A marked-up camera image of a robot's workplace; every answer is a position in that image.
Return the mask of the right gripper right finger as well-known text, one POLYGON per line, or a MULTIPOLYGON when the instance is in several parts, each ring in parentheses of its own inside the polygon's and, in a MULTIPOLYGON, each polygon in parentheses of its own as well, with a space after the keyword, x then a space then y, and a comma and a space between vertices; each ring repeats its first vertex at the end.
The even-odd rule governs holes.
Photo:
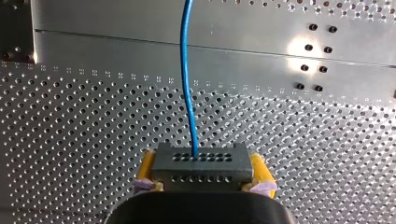
POLYGON ((275 198, 277 183, 265 164, 265 159, 259 153, 252 153, 250 161, 253 168, 253 178, 242 187, 242 191, 257 193, 271 199, 275 198))

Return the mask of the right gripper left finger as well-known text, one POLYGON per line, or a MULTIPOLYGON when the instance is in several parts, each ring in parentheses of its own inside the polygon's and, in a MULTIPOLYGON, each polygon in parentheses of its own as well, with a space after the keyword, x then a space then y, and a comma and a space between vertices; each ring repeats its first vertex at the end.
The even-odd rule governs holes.
POLYGON ((142 194, 151 191, 163 191, 163 183, 152 179, 152 165, 156 151, 148 149, 145 151, 136 179, 134 180, 134 194, 142 194))

